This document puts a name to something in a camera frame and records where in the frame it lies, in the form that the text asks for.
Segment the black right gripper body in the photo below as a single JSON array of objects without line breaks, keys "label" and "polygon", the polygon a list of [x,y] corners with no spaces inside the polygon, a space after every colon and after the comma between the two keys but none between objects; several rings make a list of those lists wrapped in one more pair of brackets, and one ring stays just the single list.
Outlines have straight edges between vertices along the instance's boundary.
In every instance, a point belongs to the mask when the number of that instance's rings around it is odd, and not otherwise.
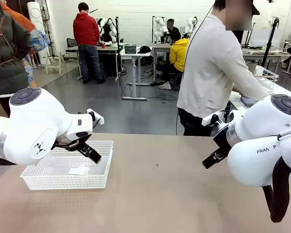
[{"label": "black right gripper body", "polygon": [[231,145],[227,140],[227,130],[228,126],[225,126],[213,138],[213,141],[218,146],[218,149],[214,152],[215,156],[228,156],[228,153],[231,150]]}]

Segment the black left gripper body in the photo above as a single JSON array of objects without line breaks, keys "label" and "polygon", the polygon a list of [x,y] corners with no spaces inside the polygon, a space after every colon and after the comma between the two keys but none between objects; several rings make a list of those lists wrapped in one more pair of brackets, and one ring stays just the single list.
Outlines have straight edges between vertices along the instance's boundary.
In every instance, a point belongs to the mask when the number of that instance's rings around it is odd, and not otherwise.
[{"label": "black left gripper body", "polygon": [[54,148],[62,148],[65,150],[84,150],[85,148],[89,147],[86,144],[86,141],[90,138],[90,136],[91,134],[87,134],[85,136],[82,136],[81,138],[69,140],[65,134],[60,135],[58,138],[55,139],[52,150]]}]

